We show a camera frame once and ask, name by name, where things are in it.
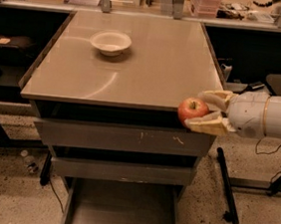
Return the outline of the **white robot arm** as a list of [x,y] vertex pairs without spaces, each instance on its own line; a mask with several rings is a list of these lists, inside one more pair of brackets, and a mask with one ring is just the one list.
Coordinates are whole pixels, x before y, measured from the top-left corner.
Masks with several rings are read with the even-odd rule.
[[228,91],[205,91],[198,97],[215,111],[184,120],[192,131],[215,136],[234,132],[244,138],[281,138],[281,96],[270,96],[266,92],[238,95]]

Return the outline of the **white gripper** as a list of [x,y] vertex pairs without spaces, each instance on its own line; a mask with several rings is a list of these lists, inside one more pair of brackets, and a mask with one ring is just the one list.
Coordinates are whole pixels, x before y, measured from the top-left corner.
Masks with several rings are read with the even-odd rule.
[[211,112],[203,117],[186,119],[184,123],[191,131],[215,136],[234,132],[244,138],[264,136],[263,118],[269,95],[265,92],[247,92],[236,96],[228,90],[201,92],[198,97],[215,105],[222,112]]

